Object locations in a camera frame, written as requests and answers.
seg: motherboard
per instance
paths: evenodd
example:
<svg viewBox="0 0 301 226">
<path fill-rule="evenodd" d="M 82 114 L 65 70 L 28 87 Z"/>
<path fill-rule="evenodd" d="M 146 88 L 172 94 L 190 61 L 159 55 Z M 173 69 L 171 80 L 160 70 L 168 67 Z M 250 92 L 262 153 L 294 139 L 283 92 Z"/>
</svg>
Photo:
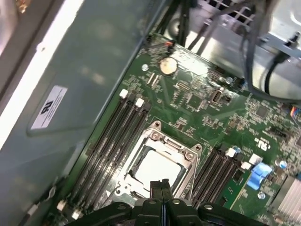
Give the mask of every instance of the motherboard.
<svg viewBox="0 0 301 226">
<path fill-rule="evenodd" d="M 154 44 L 161 43 L 156 36 Z M 301 223 L 301 131 L 292 106 L 178 46 L 143 48 L 130 65 L 49 215 L 70 222 L 112 202 L 213 202 L 267 225 Z"/>
</svg>

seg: green circuit board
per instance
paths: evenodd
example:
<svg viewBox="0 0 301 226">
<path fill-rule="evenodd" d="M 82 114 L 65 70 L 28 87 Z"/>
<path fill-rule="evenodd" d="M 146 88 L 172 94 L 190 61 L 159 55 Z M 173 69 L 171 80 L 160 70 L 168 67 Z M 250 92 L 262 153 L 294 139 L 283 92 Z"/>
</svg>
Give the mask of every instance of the green circuit board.
<svg viewBox="0 0 301 226">
<path fill-rule="evenodd" d="M 87 159 L 87 152 L 98 140 L 102 130 L 119 101 L 122 89 L 141 95 L 152 108 L 144 127 L 154 121 L 162 124 L 161 131 L 186 146 L 202 145 L 199 166 L 206 160 L 212 148 L 224 144 L 237 146 L 248 162 L 252 154 L 260 156 L 265 164 L 275 168 L 276 160 L 286 160 L 288 167 L 281 174 L 272 172 L 272 179 L 261 184 L 265 199 L 246 185 L 250 171 L 244 170 L 239 183 L 231 180 L 222 192 L 227 198 L 224 207 L 237 211 L 268 225 L 279 225 L 268 213 L 269 204 L 280 189 L 286 175 L 300 171 L 301 153 L 296 145 L 301 136 L 298 125 L 280 103 L 254 98 L 239 86 L 239 79 L 190 51 L 175 46 L 171 55 L 178 63 L 177 71 L 163 75 L 159 63 L 165 49 L 142 49 L 129 67 L 116 94 L 109 103 L 83 153 L 74 166 L 67 185 L 61 192 L 66 197 Z M 217 91 L 218 101 L 213 101 Z M 281 138 L 269 133 L 271 128 L 286 131 Z"/>
</svg>

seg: ram slot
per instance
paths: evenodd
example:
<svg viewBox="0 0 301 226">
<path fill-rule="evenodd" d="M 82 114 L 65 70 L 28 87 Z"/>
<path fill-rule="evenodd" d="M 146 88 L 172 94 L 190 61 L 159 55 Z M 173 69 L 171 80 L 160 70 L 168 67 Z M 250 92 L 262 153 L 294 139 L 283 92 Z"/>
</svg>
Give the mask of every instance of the ram slot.
<svg viewBox="0 0 301 226">
<path fill-rule="evenodd" d="M 108 136 L 108 133 L 111 130 L 116 119 L 118 119 L 120 117 L 121 109 L 122 109 L 122 106 L 124 105 L 125 101 L 126 101 L 126 98 L 122 99 L 119 102 L 118 106 L 114 110 L 114 113 L 110 117 L 109 122 L 106 124 L 106 126 L 104 128 L 103 134 L 100 136 L 97 143 L 91 148 L 91 150 L 89 151 L 90 153 L 89 154 L 86 153 L 89 155 L 89 157 L 87 158 L 83 168 L 81 169 L 79 178 L 77 179 L 77 181 L 74 185 L 74 188 L 71 192 L 71 200 L 73 200 L 75 198 L 75 196 L 77 195 L 80 186 L 83 184 L 85 177 L 87 177 L 88 172 L 92 168 L 93 163 L 95 162 L 95 158 L 98 155 L 97 150 L 100 148 L 100 145 L 103 143 L 104 139 Z"/>
<path fill-rule="evenodd" d="M 212 170 L 212 167 L 214 166 L 214 161 L 216 161 L 217 158 L 217 151 L 213 150 L 211 154 L 209 155 L 208 159 L 202 166 L 200 172 L 196 176 L 196 179 L 194 181 L 194 186 L 192 188 L 192 197 L 194 194 L 196 194 L 199 190 L 200 184 L 203 182 L 203 177 L 205 174 L 207 174 L 210 170 Z"/>
<path fill-rule="evenodd" d="M 231 163 L 229 169 L 224 172 L 224 174 L 222 176 L 222 180 L 218 184 L 217 189 L 215 190 L 215 192 L 210 197 L 209 202 L 212 202 L 212 203 L 216 202 L 216 200 L 218 199 L 219 195 L 223 191 L 224 187 L 230 181 L 230 179 L 233 177 L 233 175 L 235 174 L 235 172 L 237 171 L 237 169 L 238 169 L 238 166 L 236 164 Z"/>
<path fill-rule="evenodd" d="M 108 167 L 110 166 L 111 162 L 114 161 L 114 159 L 119 154 L 120 147 L 127 136 L 127 131 L 137 118 L 138 114 L 139 108 L 136 106 L 133 107 L 126 121 L 119 128 L 119 135 L 116 137 L 116 140 L 112 142 L 112 144 L 109 146 L 109 149 L 107 150 L 109 153 L 108 156 L 104 159 L 103 163 L 98 166 L 100 170 L 96 175 L 96 179 L 90 187 L 89 194 L 87 195 L 87 198 L 85 200 L 85 205 L 83 206 L 84 209 L 87 209 L 88 206 L 91 204 L 92 199 L 95 198 L 95 193 L 97 193 L 101 180 L 103 180 L 103 177 L 106 171 L 108 170 Z"/>
<path fill-rule="evenodd" d="M 100 144 L 100 150 L 99 150 L 99 156 L 97 157 L 97 161 L 95 164 L 93 164 L 93 167 L 87 174 L 87 178 L 85 179 L 85 182 L 83 186 L 81 187 L 79 191 L 79 200 L 78 205 L 80 205 L 83 200 L 85 199 L 91 185 L 93 184 L 94 180 L 96 179 L 96 174 L 98 173 L 99 165 L 101 165 L 101 162 L 106 158 L 107 156 L 107 150 L 110 148 L 114 140 L 120 135 L 119 130 L 120 127 L 123 125 L 124 121 L 128 118 L 129 112 L 132 109 L 133 103 L 134 103 L 134 95 L 130 95 L 127 102 L 124 104 L 123 109 L 121 110 L 121 116 L 117 122 L 112 126 L 110 132 L 108 133 L 108 136 L 104 139 L 103 143 Z"/>
<path fill-rule="evenodd" d="M 203 182 L 200 183 L 198 187 L 198 192 L 193 196 L 193 206 L 196 207 L 199 204 L 199 200 L 202 199 L 202 196 L 206 192 L 207 187 L 211 184 L 212 180 L 214 180 L 215 175 L 218 173 L 219 168 L 223 162 L 223 157 L 221 155 L 216 156 L 215 163 L 210 166 L 210 171 L 203 176 Z"/>
<path fill-rule="evenodd" d="M 206 187 L 206 191 L 200 197 L 199 203 L 208 202 L 212 193 L 216 192 L 217 186 L 222 180 L 224 172 L 227 172 L 230 166 L 231 166 L 231 162 L 227 159 L 227 157 L 225 157 L 223 162 L 219 166 L 218 171 L 214 175 L 214 178 L 211 180 L 210 185 Z"/>
<path fill-rule="evenodd" d="M 133 128 L 128 131 L 127 137 L 124 139 L 124 142 L 123 142 L 122 146 L 120 147 L 120 153 L 118 154 L 116 160 L 114 161 L 109 173 L 105 177 L 105 180 L 99 185 L 99 189 L 97 191 L 96 198 L 94 199 L 94 202 L 93 202 L 93 210 L 98 209 L 98 204 L 101 199 L 101 196 L 103 195 L 107 185 L 109 184 L 110 180 L 112 179 L 112 176 L 116 172 L 116 170 L 119 167 L 119 165 L 121 164 L 122 160 L 128 154 L 128 149 L 130 148 L 130 145 L 132 144 L 133 140 L 143 129 L 143 125 L 145 123 L 146 116 L 150 109 L 151 109 L 151 105 L 149 103 L 146 103 L 142 107 L 142 109 L 139 113 L 139 117 L 137 120 L 138 122 L 133 123 Z"/>
</svg>

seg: sticker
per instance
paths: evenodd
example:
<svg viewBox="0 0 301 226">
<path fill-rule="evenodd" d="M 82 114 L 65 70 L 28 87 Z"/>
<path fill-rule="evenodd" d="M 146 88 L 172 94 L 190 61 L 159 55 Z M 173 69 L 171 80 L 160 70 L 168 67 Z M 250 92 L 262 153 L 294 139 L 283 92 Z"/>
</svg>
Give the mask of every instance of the sticker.
<svg viewBox="0 0 301 226">
<path fill-rule="evenodd" d="M 52 88 L 39 115 L 32 125 L 32 129 L 42 129 L 49 125 L 66 92 L 67 88 L 65 87 L 54 86 Z"/>
</svg>

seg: black cable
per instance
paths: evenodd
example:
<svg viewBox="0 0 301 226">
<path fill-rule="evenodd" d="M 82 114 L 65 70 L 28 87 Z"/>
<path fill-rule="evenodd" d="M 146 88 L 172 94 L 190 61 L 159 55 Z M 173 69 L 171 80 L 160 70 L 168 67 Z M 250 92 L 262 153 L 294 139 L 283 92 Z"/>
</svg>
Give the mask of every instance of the black cable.
<svg viewBox="0 0 301 226">
<path fill-rule="evenodd" d="M 217 12 L 216 14 L 214 14 L 212 17 L 210 17 L 210 20 L 211 20 L 211 24 L 208 25 L 208 24 L 203 24 L 203 26 L 201 27 L 200 31 L 198 32 L 196 38 L 192 41 L 192 43 L 189 45 L 188 49 L 189 50 L 192 50 L 192 48 L 197 44 L 197 42 L 201 39 L 201 37 L 205 34 L 207 28 L 212 30 L 212 31 L 208 31 L 208 37 L 209 39 L 211 38 L 212 36 L 212 33 L 213 31 L 215 30 L 216 26 L 218 25 L 218 22 L 219 22 L 219 17 L 222 16 L 222 15 L 225 15 L 225 14 L 229 14 L 229 13 L 232 13 L 233 11 L 237 11 L 237 10 L 240 10 L 242 7 L 245 7 L 245 6 L 248 6 L 248 5 L 251 5 L 251 4 L 254 4 L 256 0 L 245 0 L 243 2 L 240 2 L 240 3 L 237 3 L 237 4 L 234 4 L 232 6 L 229 6 L 219 12 Z"/>
<path fill-rule="evenodd" d="M 264 82 L 264 92 L 266 92 L 267 94 L 269 94 L 269 81 L 271 79 L 272 73 L 275 70 L 275 68 L 277 67 L 278 63 L 276 61 L 272 62 L 271 67 L 269 68 L 269 71 L 265 77 L 265 82 Z"/>
<path fill-rule="evenodd" d="M 173 0 L 156 28 L 156 33 L 164 34 L 166 28 L 180 5 L 180 0 Z"/>
<path fill-rule="evenodd" d="M 270 101 L 279 101 L 283 103 L 296 103 L 301 101 L 293 100 L 293 99 L 286 99 L 286 98 L 280 98 L 280 97 L 274 97 L 270 96 L 257 88 L 253 86 L 253 63 L 254 63 L 254 55 L 255 55 L 255 50 L 256 50 L 256 44 L 257 44 L 257 38 L 259 37 L 260 34 L 260 29 L 261 29 L 261 24 L 265 18 L 265 5 L 266 2 L 264 0 L 258 0 L 256 1 L 256 13 L 254 20 L 251 24 L 250 28 L 250 38 L 249 38 L 249 43 L 247 47 L 247 54 L 246 54 L 246 66 L 244 68 L 244 74 L 245 74 L 245 79 L 248 84 L 248 89 L 251 93 L 254 95 L 261 97 L 266 100 Z"/>
<path fill-rule="evenodd" d="M 185 47 L 187 36 L 189 34 L 189 14 L 190 14 L 190 1 L 182 0 L 177 42 L 178 44 L 184 47 Z"/>
<path fill-rule="evenodd" d="M 291 47 L 291 48 L 295 48 L 297 47 L 298 43 L 297 40 L 300 36 L 300 33 L 297 32 L 294 37 L 292 37 L 286 44 L 285 46 Z M 279 52 L 272 60 L 271 66 L 268 70 L 268 73 L 266 75 L 265 78 L 265 82 L 264 82 L 264 92 L 266 92 L 267 94 L 269 94 L 269 82 L 272 76 L 272 73 L 274 72 L 275 68 L 279 65 L 284 63 L 286 60 L 288 60 L 290 58 L 290 56 L 284 52 Z"/>
</svg>

